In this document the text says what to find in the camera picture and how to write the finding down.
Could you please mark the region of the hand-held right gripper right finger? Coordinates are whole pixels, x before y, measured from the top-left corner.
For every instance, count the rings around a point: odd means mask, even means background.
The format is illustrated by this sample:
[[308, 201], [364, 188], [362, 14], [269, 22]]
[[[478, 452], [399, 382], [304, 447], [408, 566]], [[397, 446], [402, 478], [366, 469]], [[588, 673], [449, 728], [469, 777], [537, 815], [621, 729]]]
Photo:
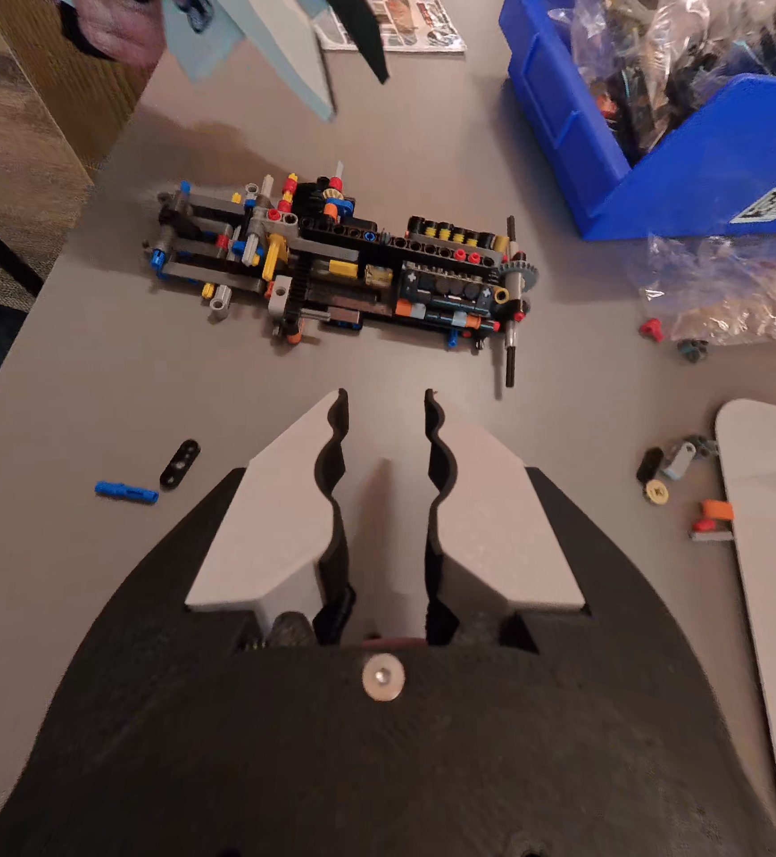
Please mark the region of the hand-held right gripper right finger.
[[586, 607], [523, 460], [452, 399], [425, 392], [428, 476], [425, 636], [446, 645], [478, 618], [499, 638], [526, 610]]

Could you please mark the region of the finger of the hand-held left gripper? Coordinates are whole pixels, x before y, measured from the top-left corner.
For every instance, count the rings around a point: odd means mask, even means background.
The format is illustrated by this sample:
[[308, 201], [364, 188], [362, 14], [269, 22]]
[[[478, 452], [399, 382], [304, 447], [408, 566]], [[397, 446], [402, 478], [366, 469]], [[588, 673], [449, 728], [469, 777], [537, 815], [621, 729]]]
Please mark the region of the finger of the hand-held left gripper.
[[321, 120], [336, 108], [315, 19], [325, 1], [222, 1], [222, 7], [282, 81]]
[[366, 1], [329, 1], [340, 24], [356, 45], [379, 83], [390, 78], [378, 20]]

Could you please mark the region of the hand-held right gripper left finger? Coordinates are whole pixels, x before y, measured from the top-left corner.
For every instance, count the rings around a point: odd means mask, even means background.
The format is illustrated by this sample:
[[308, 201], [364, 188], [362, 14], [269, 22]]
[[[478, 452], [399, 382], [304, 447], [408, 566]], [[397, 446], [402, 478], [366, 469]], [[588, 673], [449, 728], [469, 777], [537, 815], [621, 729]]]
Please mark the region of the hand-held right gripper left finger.
[[262, 632], [303, 615], [321, 645], [349, 620], [349, 547], [333, 492], [346, 467], [345, 389], [321, 398], [245, 467], [185, 606], [247, 611]]

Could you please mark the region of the black lego technic model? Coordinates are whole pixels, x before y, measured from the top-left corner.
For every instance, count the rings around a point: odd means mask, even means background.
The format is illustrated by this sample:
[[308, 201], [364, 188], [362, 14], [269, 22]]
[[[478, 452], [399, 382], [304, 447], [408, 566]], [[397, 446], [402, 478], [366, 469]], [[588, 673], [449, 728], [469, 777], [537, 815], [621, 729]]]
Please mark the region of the black lego technic model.
[[141, 250], [158, 279], [200, 287], [211, 319], [227, 318], [235, 292], [266, 304], [275, 340], [296, 345], [309, 322], [359, 332], [368, 321], [415, 328], [479, 352], [502, 337], [504, 386], [515, 386], [517, 339], [537, 268], [517, 239], [413, 216], [401, 233], [357, 216], [342, 162], [302, 182], [249, 183], [230, 199], [182, 181], [158, 195], [158, 232]]

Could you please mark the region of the lego sticker sheet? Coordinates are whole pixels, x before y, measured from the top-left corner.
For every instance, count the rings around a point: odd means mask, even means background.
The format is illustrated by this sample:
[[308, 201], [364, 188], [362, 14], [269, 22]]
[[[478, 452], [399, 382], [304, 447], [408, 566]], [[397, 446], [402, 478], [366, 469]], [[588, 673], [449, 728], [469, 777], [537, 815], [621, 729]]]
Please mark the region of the lego sticker sheet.
[[[466, 44], [443, 4], [438, 1], [368, 1], [385, 52], [464, 55]], [[331, 8], [314, 19], [321, 47], [329, 51], [357, 50]]]

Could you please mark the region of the short black lego beam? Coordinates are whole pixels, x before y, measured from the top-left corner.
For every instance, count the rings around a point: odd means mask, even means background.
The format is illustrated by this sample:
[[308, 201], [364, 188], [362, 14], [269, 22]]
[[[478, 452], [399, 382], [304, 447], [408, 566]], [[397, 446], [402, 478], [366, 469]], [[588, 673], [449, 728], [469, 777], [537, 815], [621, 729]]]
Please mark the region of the short black lego beam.
[[200, 452], [201, 447], [196, 440], [183, 441], [159, 477], [160, 488], [170, 491], [179, 487]]

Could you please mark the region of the long blue lego pin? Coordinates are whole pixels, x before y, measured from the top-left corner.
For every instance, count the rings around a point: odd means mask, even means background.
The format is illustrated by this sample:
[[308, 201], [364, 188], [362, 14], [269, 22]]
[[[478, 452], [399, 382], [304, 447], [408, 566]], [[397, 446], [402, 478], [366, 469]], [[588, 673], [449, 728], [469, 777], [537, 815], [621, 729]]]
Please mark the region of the long blue lego pin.
[[123, 500], [141, 505], [152, 506], [158, 502], [159, 492], [145, 487], [136, 487], [125, 483], [98, 481], [94, 486], [96, 495]]

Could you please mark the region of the light grey lego connector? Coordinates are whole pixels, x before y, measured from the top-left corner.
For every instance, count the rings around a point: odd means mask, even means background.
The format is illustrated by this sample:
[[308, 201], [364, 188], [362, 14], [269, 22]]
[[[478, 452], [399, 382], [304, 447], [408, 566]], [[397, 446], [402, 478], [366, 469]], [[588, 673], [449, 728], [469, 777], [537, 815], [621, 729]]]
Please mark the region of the light grey lego connector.
[[660, 467], [660, 475], [670, 481], [680, 481], [696, 457], [697, 449], [692, 441], [682, 441], [672, 447]]

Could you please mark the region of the pile of clear lego bags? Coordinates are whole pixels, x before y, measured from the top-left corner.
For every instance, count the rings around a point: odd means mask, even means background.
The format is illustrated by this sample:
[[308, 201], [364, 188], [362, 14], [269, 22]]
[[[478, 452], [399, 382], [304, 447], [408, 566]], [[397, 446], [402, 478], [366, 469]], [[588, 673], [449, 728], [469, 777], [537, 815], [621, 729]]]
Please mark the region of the pile of clear lego bags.
[[630, 166], [739, 75], [776, 77], [776, 1], [548, 2]]

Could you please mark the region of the person's left hand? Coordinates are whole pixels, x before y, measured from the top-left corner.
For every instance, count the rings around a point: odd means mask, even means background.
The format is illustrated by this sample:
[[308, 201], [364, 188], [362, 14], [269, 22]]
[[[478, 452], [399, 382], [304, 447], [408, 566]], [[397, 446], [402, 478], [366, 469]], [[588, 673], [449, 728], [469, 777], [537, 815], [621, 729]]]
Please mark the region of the person's left hand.
[[154, 67], [167, 44], [158, 1], [57, 1], [61, 33], [82, 54]]

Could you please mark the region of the black beam with tan gear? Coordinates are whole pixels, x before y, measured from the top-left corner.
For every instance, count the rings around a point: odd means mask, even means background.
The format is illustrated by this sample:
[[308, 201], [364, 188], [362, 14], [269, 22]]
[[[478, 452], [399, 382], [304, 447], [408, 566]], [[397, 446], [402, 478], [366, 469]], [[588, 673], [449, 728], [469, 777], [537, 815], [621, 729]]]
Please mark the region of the black beam with tan gear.
[[666, 505], [670, 498], [669, 489], [660, 475], [663, 462], [664, 449], [650, 447], [645, 451], [636, 472], [644, 499], [655, 507]]

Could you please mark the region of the clear plastic bag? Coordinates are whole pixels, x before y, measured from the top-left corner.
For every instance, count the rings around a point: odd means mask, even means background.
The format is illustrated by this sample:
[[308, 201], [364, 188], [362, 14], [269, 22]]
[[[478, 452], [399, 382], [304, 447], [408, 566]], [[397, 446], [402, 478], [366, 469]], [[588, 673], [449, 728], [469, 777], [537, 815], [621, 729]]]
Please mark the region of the clear plastic bag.
[[708, 348], [776, 343], [776, 240], [651, 236], [628, 266], [641, 308], [664, 341]]

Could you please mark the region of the blue storage bin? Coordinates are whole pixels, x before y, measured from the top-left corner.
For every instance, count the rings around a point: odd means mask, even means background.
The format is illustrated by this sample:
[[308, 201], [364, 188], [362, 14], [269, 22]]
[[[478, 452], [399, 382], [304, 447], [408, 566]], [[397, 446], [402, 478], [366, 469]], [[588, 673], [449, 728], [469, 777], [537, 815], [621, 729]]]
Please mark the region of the blue storage bin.
[[776, 233], [776, 77], [739, 75], [630, 166], [556, 33], [504, 2], [515, 97], [587, 241]]

